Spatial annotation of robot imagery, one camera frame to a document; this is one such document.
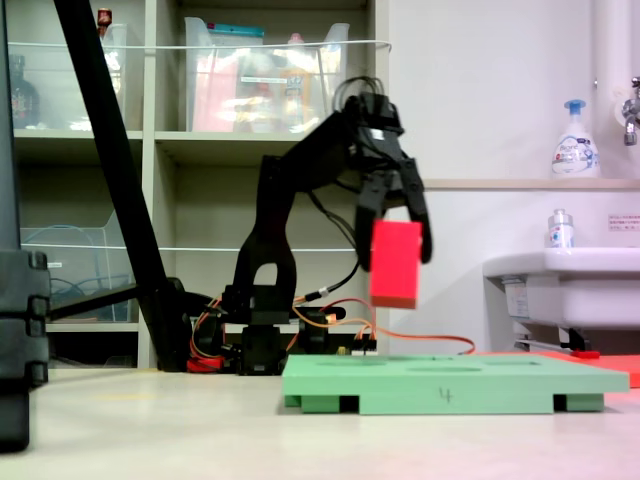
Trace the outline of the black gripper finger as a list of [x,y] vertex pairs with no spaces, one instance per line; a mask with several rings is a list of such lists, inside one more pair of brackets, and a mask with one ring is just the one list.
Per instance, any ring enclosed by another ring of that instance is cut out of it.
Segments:
[[421,250],[422,264],[427,264],[432,258],[433,240],[431,225],[424,196],[424,185],[418,172],[416,161],[413,158],[403,158],[399,161],[399,174],[402,184],[402,193],[410,219],[421,226]]
[[374,223],[382,219],[387,206],[387,195],[399,185],[395,170],[376,171],[363,177],[355,212],[355,244],[362,269],[371,269],[371,251]]

